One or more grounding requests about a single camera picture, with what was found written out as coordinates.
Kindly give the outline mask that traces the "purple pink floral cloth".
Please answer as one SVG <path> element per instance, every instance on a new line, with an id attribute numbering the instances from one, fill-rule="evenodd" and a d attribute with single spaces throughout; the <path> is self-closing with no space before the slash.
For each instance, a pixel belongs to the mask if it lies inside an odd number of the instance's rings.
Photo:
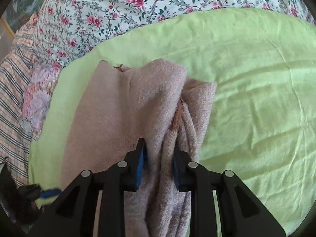
<path id="1" fill-rule="evenodd" d="M 41 135 L 61 70 L 62 66 L 58 63 L 35 63 L 33 66 L 30 83 L 23 95 L 19 123 L 25 131 L 31 133 L 34 140 L 38 140 Z"/>

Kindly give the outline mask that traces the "plaid checked blanket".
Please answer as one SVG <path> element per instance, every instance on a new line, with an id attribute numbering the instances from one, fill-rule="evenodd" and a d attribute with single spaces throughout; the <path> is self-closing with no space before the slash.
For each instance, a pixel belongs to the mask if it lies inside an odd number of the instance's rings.
<path id="1" fill-rule="evenodd" d="M 28 158 L 32 135 L 20 125 L 24 94 L 36 58 L 33 34 L 38 15 L 17 30 L 11 50 L 1 61 L 1 162 L 18 186 L 28 184 Z"/>

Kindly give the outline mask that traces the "beige knit sweater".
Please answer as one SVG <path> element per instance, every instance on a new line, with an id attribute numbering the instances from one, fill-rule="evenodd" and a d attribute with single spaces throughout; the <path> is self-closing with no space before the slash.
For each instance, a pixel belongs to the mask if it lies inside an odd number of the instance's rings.
<path id="1" fill-rule="evenodd" d="M 174 148 L 198 160 L 216 88 L 164 59 L 134 69 L 99 62 L 75 112 L 62 161 L 62 187 L 83 170 L 108 169 L 143 138 L 147 163 L 141 185 L 124 197 L 126 235 L 185 236 L 191 195 L 175 187 Z"/>

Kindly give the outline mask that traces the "floral rose duvet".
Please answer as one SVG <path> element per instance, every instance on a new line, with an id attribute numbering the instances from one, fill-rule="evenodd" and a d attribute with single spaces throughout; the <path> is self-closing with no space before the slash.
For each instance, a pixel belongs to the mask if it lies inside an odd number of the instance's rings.
<path id="1" fill-rule="evenodd" d="M 34 32 L 35 50 L 41 60 L 67 66 L 134 28 L 223 8 L 259 8 L 315 23 L 303 0 L 45 0 Z"/>

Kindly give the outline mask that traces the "light green bed sheet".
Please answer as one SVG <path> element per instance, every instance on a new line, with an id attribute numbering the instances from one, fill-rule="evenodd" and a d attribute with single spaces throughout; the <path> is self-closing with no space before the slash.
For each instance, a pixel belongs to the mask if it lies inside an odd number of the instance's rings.
<path id="1" fill-rule="evenodd" d="M 29 182 L 59 187 L 75 109 L 100 61 L 141 67 L 158 58 L 217 83 L 200 163 L 235 172 L 292 234 L 315 202 L 315 26 L 262 9 L 183 14 L 104 41 L 70 63 L 31 143 Z"/>

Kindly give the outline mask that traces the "green framed picture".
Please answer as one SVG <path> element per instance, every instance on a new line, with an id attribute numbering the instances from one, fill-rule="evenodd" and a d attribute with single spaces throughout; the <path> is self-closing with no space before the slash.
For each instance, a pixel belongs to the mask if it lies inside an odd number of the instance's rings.
<path id="1" fill-rule="evenodd" d="M 38 12 L 44 0 L 1 0 L 1 38 L 13 37 L 34 12 Z"/>

